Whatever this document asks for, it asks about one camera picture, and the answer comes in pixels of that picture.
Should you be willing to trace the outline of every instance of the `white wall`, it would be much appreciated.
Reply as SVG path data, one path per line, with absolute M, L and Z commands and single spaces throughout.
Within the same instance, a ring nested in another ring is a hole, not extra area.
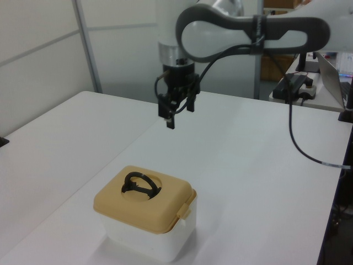
M 0 135 L 93 91 L 71 0 L 0 1 Z
M 154 0 L 79 0 L 103 93 L 156 102 L 153 83 L 159 62 Z M 246 14 L 258 2 L 244 2 Z M 201 73 L 205 64 L 196 64 Z M 253 98 L 255 57 L 222 59 L 207 73 L 202 91 Z

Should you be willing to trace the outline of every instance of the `white table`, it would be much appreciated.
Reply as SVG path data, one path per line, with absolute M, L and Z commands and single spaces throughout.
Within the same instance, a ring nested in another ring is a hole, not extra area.
M 317 62 L 317 59 L 312 59 L 312 57 L 307 56 L 307 61 Z M 296 67 L 298 66 L 299 56 L 296 58 L 288 69 L 287 73 L 296 72 Z M 306 75 L 306 73 L 301 72 L 298 75 Z M 303 103 L 304 107 L 316 108 L 316 109 L 325 109 L 331 110 L 333 112 L 342 112 L 344 109 L 338 103 L 338 101 L 332 96 L 332 94 L 325 88 L 321 75 L 319 73 L 309 73 L 308 77 L 313 80 L 313 84 L 317 86 L 316 97 L 313 100 L 307 100 Z M 352 82 L 352 78 L 340 77 L 341 82 Z M 273 98 L 272 93 L 269 95 L 269 101 L 284 103 L 284 100 Z M 302 99 L 296 99 L 293 101 L 293 105 L 300 105 Z
M 157 119 L 155 104 L 82 92 L 0 148 L 0 258 Z
M 186 179 L 198 192 L 196 231 L 175 264 L 316 264 L 340 170 L 295 149 L 287 105 L 202 92 L 195 108 L 176 117 L 175 130 L 158 119 L 0 264 L 159 264 L 110 241 L 93 210 L 126 165 Z M 342 163 L 351 124 L 337 117 L 294 106 L 298 144 Z

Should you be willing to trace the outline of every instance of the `container lid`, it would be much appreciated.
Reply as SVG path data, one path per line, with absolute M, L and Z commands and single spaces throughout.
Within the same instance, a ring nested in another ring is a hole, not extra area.
M 196 192 L 182 179 L 144 168 L 127 166 L 94 198 L 100 214 L 163 234 L 179 218 L 186 218 Z

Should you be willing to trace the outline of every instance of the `black handle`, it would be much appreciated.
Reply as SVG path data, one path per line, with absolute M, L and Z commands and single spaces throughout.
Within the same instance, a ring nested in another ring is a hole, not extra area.
M 139 187 L 136 182 L 131 181 L 131 178 L 136 177 L 136 178 L 142 178 L 144 181 L 146 181 L 152 189 L 146 189 L 146 188 L 141 188 Z M 152 199 L 154 196 L 156 196 L 162 188 L 158 188 L 157 185 L 145 174 L 142 174 L 140 172 L 130 172 L 129 174 L 126 175 L 125 177 L 125 183 L 121 188 L 121 192 L 125 193 L 130 190 L 135 190 L 137 192 L 142 192 L 146 193 L 150 199 Z

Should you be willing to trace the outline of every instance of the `plastic container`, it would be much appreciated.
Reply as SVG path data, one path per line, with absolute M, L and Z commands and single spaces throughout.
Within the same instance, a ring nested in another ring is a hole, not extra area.
M 112 240 L 170 262 L 196 226 L 196 199 L 186 181 L 127 166 L 95 196 L 93 208 Z

